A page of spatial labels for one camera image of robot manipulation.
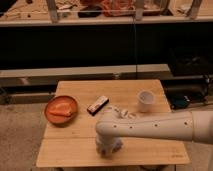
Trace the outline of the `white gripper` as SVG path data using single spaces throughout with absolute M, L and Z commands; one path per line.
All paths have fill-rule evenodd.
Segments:
M 96 137 L 96 150 L 103 156 L 110 156 L 112 153 L 120 150 L 123 146 L 123 143 L 118 137 L 109 137 L 98 135 Z

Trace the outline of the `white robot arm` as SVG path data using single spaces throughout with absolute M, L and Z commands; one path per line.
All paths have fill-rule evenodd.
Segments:
M 160 116 L 122 118 L 108 108 L 97 121 L 96 149 L 102 156 L 119 150 L 122 137 L 191 141 L 213 144 L 213 111 L 186 111 Z

